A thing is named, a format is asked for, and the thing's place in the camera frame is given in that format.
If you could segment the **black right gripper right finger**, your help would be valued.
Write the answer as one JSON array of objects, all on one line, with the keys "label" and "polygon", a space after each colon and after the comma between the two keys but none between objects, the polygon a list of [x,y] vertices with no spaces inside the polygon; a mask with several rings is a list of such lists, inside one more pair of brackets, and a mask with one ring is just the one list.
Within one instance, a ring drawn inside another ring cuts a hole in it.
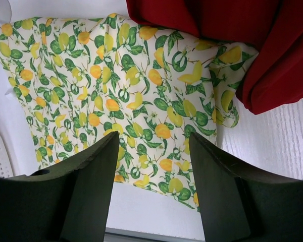
[{"label": "black right gripper right finger", "polygon": [[189,137],[206,241],[303,241],[303,180],[274,174]]}]

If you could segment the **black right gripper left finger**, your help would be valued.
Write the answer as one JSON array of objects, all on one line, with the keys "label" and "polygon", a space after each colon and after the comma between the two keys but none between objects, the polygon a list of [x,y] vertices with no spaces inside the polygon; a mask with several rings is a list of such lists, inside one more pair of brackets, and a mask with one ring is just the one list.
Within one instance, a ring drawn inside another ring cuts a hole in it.
[{"label": "black right gripper left finger", "polygon": [[0,178],[0,241],[103,241],[118,149],[111,132],[32,175]]}]

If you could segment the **lemon print skirt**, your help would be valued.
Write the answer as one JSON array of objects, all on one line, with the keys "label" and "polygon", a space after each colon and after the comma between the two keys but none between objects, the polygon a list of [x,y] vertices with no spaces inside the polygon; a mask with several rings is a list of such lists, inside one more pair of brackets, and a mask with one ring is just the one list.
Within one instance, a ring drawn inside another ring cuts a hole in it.
[{"label": "lemon print skirt", "polygon": [[110,14],[0,27],[0,64],[30,127],[37,167],[111,132],[115,181],[199,210],[189,137],[212,143],[239,121],[233,97],[258,52]]}]

